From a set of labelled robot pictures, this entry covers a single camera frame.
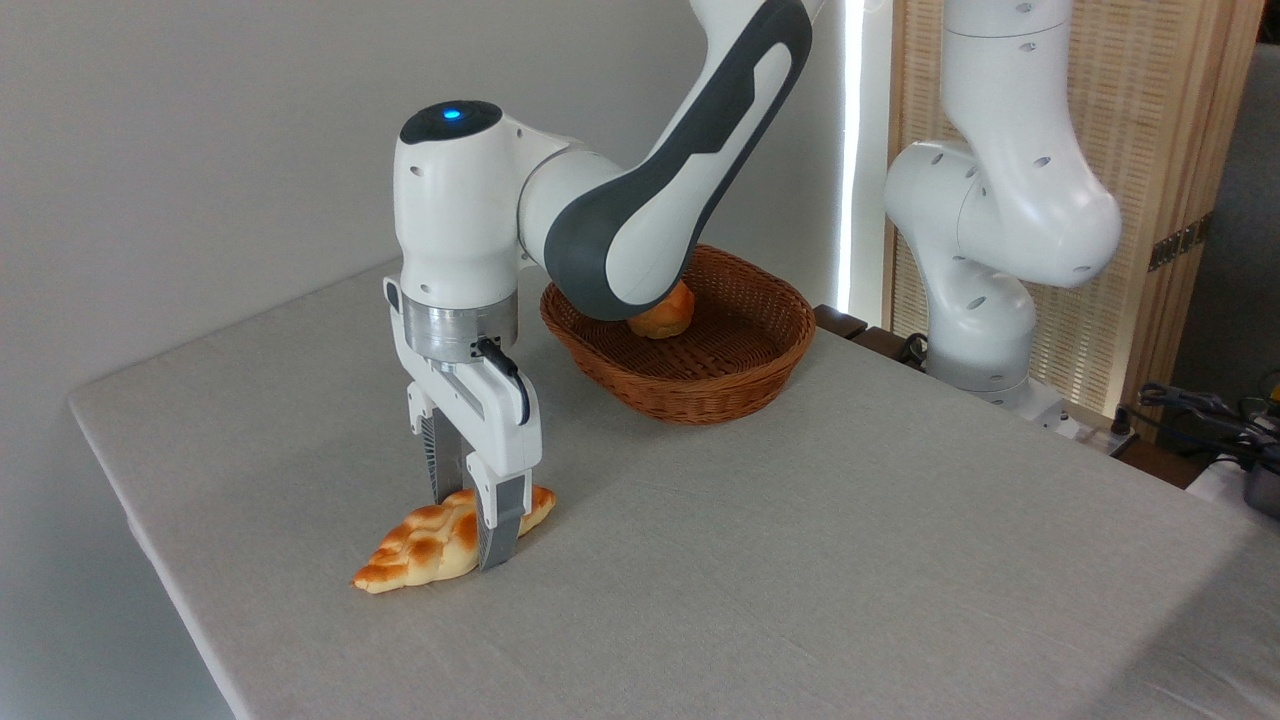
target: white wall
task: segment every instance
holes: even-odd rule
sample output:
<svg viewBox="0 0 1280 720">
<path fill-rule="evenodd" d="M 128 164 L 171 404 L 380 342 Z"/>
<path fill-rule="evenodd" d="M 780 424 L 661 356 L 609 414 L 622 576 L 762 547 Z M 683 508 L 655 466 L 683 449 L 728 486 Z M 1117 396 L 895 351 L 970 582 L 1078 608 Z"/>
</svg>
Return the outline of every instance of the white wall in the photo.
<svg viewBox="0 0 1280 720">
<path fill-rule="evenodd" d="M 704 234 L 827 302 L 841 13 Z M 393 258 L 421 106 L 635 161 L 701 53 L 685 0 L 0 0 L 0 717 L 228 715 L 68 391 Z"/>
<path fill-rule="evenodd" d="M 884 315 L 884 177 L 888 172 L 888 99 L 892 79 L 893 0 L 865 0 L 860 32 L 849 23 L 854 40 L 846 59 L 849 117 L 856 147 L 846 147 L 854 170 L 849 193 L 846 261 L 841 264 L 846 287 L 838 287 L 840 310 L 888 327 Z M 859 44 L 859 51 L 854 51 Z"/>
</svg>

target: black cable bundle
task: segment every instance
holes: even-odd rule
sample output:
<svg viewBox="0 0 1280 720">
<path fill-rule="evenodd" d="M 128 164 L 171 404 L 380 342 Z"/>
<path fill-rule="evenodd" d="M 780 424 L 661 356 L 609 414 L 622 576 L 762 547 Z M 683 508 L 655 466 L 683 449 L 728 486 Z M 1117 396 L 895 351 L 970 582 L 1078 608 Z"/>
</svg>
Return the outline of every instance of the black cable bundle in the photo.
<svg viewBox="0 0 1280 720">
<path fill-rule="evenodd" d="M 507 357 L 502 348 L 498 347 L 498 343 L 489 338 L 480 338 L 480 341 L 476 342 L 476 352 L 479 352 L 481 357 L 493 363 L 494 366 L 498 368 L 499 373 L 511 378 L 511 382 L 516 384 L 516 389 L 520 391 L 521 402 L 520 424 L 524 425 L 527 423 L 530 413 L 529 389 L 525 388 L 525 380 L 520 379 L 520 368 L 516 366 L 516 361 Z"/>
<path fill-rule="evenodd" d="M 929 350 L 929 336 L 924 333 L 911 333 L 906 336 L 902 350 L 897 354 L 897 361 L 906 365 L 924 366 L 924 359 Z"/>
<path fill-rule="evenodd" d="M 1247 404 L 1258 402 L 1263 405 L 1262 410 L 1245 410 Z M 1121 405 L 1119 409 L 1133 419 L 1197 446 L 1194 452 L 1216 451 L 1222 457 L 1215 462 L 1234 461 L 1245 470 L 1261 465 L 1271 473 L 1277 473 L 1280 468 L 1280 409 L 1270 398 L 1245 397 L 1231 409 L 1221 397 L 1212 393 L 1147 383 L 1142 386 L 1138 405 L 1181 411 L 1180 416 L 1192 415 L 1207 432 L 1216 432 L 1217 437 L 1203 437 L 1171 423 L 1156 420 L 1133 406 Z"/>
</svg>

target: braided bread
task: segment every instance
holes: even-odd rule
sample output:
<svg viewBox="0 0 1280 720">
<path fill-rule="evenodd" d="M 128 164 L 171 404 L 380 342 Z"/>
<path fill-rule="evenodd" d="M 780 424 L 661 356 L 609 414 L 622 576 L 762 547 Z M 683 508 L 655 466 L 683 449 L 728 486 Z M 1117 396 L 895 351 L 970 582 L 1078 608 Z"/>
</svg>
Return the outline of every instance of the braided bread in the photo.
<svg viewBox="0 0 1280 720">
<path fill-rule="evenodd" d="M 534 486 L 534 511 L 520 519 L 524 536 L 556 507 L 556 493 Z M 352 584 L 376 594 L 406 585 L 424 585 L 466 575 L 480 562 L 476 530 L 476 493 L 458 491 L 440 505 L 428 505 L 408 514 L 387 533 L 369 564 Z"/>
</svg>

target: light strip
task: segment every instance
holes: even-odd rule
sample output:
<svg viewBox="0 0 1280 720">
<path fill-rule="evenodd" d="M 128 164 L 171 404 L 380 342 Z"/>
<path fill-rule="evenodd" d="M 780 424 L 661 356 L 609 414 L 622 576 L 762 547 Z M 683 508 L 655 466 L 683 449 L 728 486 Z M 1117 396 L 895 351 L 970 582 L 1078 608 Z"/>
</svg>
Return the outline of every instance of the light strip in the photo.
<svg viewBox="0 0 1280 720">
<path fill-rule="evenodd" d="M 858 168 L 858 129 L 861 119 L 863 0 L 845 3 L 845 142 L 840 176 L 840 261 L 836 302 L 850 311 L 854 283 L 854 177 Z"/>
</svg>

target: bread roll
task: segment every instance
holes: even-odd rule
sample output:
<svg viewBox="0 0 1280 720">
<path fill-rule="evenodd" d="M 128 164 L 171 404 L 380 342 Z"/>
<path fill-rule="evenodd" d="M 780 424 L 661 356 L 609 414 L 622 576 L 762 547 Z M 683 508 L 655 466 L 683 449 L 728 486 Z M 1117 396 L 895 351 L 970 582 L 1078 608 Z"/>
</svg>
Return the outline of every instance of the bread roll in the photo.
<svg viewBox="0 0 1280 720">
<path fill-rule="evenodd" d="M 671 295 L 650 310 L 630 318 L 627 327 L 640 337 L 662 340 L 677 336 L 694 322 L 694 291 L 685 281 L 676 282 Z"/>
<path fill-rule="evenodd" d="M 541 523 L 552 507 L 556 507 L 556 493 L 534 486 L 534 511 L 520 519 L 520 536 Z M 466 575 L 479 562 L 476 493 L 463 489 L 444 498 L 440 505 L 410 512 L 403 523 L 387 533 L 369 564 L 351 582 L 376 594 Z"/>
</svg>

